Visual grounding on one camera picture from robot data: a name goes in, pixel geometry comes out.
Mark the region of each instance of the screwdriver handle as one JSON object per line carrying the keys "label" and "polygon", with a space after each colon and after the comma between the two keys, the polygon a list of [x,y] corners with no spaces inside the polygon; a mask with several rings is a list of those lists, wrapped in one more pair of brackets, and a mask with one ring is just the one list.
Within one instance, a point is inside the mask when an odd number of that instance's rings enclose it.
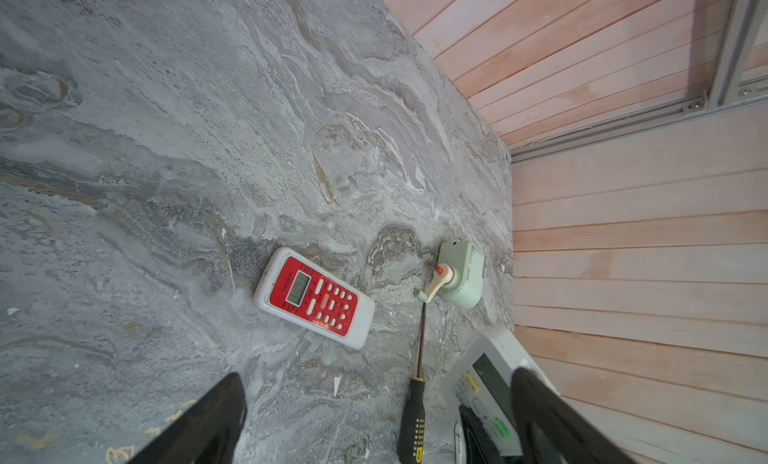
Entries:
{"label": "screwdriver handle", "polygon": [[401,464],[419,464],[422,461],[425,421],[424,381],[411,379],[397,440],[397,455]]}

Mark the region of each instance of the marble surface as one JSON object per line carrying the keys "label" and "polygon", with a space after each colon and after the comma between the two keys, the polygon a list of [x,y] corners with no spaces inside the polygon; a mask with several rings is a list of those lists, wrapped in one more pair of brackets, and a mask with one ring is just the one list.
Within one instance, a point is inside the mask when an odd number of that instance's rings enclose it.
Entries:
{"label": "marble surface", "polygon": [[[440,377],[512,324],[510,160],[380,0],[0,0],[0,455],[125,461],[230,371],[238,462],[396,462],[440,242],[480,304],[430,305]],[[279,246],[377,303],[349,350],[251,300]],[[333,396],[333,378],[341,376]]]}

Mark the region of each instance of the green button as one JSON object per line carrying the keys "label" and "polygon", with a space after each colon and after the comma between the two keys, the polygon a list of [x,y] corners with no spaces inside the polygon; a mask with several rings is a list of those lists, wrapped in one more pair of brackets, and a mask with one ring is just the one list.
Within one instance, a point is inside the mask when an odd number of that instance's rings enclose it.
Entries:
{"label": "green button", "polygon": [[507,431],[507,426],[504,425],[504,422],[502,422],[502,420],[497,418],[493,421],[493,424],[494,426],[496,426],[496,429],[499,431],[499,433],[502,435],[504,439],[509,439],[509,431]]}

